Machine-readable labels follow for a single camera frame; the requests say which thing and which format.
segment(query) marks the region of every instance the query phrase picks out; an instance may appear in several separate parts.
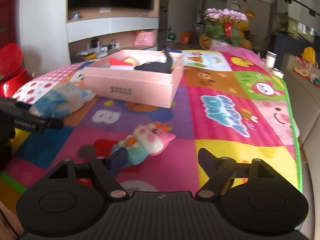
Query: sofa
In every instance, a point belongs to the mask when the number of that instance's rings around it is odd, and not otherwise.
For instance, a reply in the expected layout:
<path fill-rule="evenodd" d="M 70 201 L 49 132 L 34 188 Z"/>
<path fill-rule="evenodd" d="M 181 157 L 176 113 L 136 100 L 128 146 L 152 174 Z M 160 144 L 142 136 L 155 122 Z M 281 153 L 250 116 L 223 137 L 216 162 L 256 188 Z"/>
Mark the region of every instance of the sofa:
<path fill-rule="evenodd" d="M 295 55 L 285 54 L 281 66 L 284 72 L 293 117 L 300 131 L 300 147 L 308 161 L 312 185 L 308 188 L 314 197 L 315 232 L 314 239 L 320 239 L 320 88 L 308 79 L 303 78 L 293 71 Z M 320 69 L 313 67 L 311 73 L 320 76 Z M 313 201 L 309 202 L 309 216 L 313 212 Z"/>

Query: yellow toy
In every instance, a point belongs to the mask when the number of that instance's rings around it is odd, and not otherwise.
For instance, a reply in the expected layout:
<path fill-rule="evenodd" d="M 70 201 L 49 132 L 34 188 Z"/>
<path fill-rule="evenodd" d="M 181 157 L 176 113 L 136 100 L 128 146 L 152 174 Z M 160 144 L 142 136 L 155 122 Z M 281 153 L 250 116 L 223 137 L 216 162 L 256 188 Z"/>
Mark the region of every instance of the yellow toy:
<path fill-rule="evenodd" d="M 91 59 L 95 59 L 96 57 L 97 57 L 97 55 L 93 53 L 93 54 L 90 54 L 90 55 L 84 57 L 83 59 L 84 60 L 91 60 Z"/>
<path fill-rule="evenodd" d="M 306 47 L 301 54 L 304 60 L 309 61 L 311 64 L 319 68 L 318 63 L 316 62 L 316 52 L 312 47 Z"/>

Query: white shelf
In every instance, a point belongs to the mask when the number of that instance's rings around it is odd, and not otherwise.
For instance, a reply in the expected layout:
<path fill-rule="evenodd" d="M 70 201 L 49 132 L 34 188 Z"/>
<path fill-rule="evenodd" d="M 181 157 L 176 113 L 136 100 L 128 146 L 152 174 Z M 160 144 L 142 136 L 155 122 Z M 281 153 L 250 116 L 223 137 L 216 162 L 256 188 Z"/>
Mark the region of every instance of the white shelf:
<path fill-rule="evenodd" d="M 113 17 L 67 23 L 68 43 L 111 33 L 157 29 L 159 18 Z"/>

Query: stuffed toy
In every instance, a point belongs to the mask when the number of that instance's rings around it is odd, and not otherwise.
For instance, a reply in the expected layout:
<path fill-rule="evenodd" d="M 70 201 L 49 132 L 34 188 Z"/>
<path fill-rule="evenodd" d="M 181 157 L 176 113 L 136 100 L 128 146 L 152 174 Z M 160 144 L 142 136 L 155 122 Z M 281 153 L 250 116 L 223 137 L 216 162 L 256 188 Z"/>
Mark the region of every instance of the stuffed toy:
<path fill-rule="evenodd" d="M 176 136 L 169 133 L 170 127 L 159 122 L 137 126 L 125 140 L 119 141 L 112 148 L 112 154 L 119 148 L 128 151 L 126 167 L 142 163 L 148 155 L 159 155 Z"/>
<path fill-rule="evenodd" d="M 310 75 L 309 75 L 309 80 L 313 83 L 314 82 L 314 80 L 317 78 L 317 75 L 316 74 L 313 74 L 313 73 L 311 73 Z"/>

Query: cartoon chicken print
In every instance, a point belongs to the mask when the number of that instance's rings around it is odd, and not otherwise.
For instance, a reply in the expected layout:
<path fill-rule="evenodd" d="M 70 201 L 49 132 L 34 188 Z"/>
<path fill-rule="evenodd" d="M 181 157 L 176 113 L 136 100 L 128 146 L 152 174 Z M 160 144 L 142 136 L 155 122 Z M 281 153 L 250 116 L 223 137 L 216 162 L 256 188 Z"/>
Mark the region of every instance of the cartoon chicken print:
<path fill-rule="evenodd" d="M 270 81 L 257 82 L 251 86 L 251 89 L 258 94 L 263 94 L 268 97 L 274 97 L 276 95 L 284 95 L 283 91 L 274 90 L 273 83 Z"/>
<path fill-rule="evenodd" d="M 239 57 L 232 57 L 231 62 L 241 67 L 249 67 L 254 65 L 252 62 Z"/>

